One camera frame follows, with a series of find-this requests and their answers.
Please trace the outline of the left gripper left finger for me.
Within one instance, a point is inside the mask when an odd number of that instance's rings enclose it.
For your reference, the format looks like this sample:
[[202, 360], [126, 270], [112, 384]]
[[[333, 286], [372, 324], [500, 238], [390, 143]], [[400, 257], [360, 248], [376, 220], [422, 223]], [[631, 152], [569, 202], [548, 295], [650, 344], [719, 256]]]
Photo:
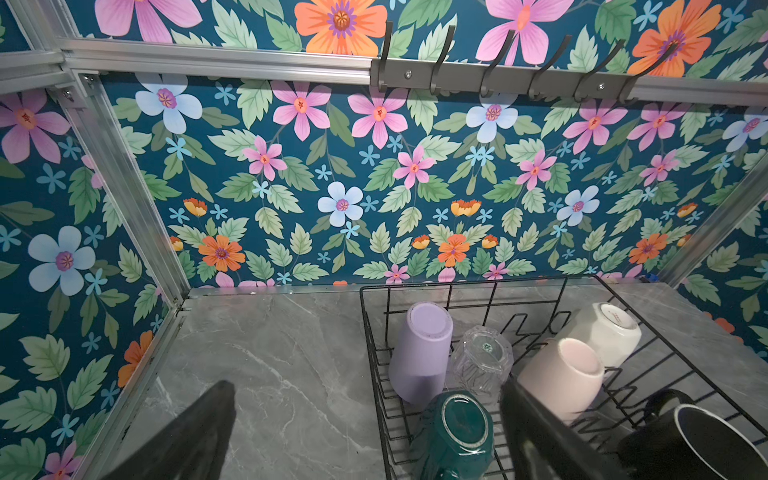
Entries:
[[235, 385], [221, 380], [107, 479], [218, 479], [236, 418]]

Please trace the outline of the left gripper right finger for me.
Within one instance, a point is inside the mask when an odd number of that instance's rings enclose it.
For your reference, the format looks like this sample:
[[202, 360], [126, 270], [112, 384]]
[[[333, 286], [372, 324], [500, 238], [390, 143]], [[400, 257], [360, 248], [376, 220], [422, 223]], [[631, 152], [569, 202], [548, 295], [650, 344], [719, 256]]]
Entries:
[[515, 379], [501, 387], [500, 415], [516, 480], [628, 477], [616, 461], [594, 450]]

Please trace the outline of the dark green mug cream inside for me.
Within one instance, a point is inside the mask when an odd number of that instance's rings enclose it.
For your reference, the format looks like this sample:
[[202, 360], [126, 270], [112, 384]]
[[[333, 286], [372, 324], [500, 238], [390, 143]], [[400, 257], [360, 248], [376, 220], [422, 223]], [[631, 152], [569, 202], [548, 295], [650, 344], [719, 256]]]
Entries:
[[410, 445], [414, 479], [479, 479], [494, 450], [493, 420], [466, 390], [446, 391], [423, 410]]

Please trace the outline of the clear glass cup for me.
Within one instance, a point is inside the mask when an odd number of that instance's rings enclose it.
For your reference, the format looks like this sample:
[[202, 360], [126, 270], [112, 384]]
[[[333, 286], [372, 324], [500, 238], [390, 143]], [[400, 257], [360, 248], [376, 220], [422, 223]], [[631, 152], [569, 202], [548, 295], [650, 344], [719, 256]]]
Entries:
[[509, 341], [498, 331], [482, 325], [464, 333], [449, 360], [450, 371], [458, 385], [483, 404], [498, 401], [513, 364]]

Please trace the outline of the white ceramic mug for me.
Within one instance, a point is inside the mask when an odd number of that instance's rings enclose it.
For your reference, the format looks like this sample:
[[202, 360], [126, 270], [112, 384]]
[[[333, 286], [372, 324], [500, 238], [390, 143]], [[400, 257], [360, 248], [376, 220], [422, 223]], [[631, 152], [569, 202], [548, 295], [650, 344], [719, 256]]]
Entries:
[[606, 368], [620, 367], [642, 337], [638, 322], [621, 308], [592, 303], [574, 313], [555, 336], [575, 338], [590, 346]]

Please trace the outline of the lilac plastic tumbler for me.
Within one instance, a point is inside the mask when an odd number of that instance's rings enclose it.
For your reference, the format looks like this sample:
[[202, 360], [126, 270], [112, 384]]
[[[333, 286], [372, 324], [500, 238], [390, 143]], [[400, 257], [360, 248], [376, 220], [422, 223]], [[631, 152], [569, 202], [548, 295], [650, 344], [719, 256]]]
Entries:
[[452, 335], [453, 320], [443, 307], [419, 302], [408, 309], [388, 369], [403, 401], [424, 407], [443, 391]]

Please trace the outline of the black mug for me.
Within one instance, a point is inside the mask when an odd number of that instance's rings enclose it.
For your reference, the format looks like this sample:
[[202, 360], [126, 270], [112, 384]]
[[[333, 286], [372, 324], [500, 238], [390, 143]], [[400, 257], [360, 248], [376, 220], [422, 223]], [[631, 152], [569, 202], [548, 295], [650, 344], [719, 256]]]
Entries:
[[651, 395], [645, 424], [617, 446], [634, 479], [765, 479], [767, 459], [723, 418], [664, 389]]

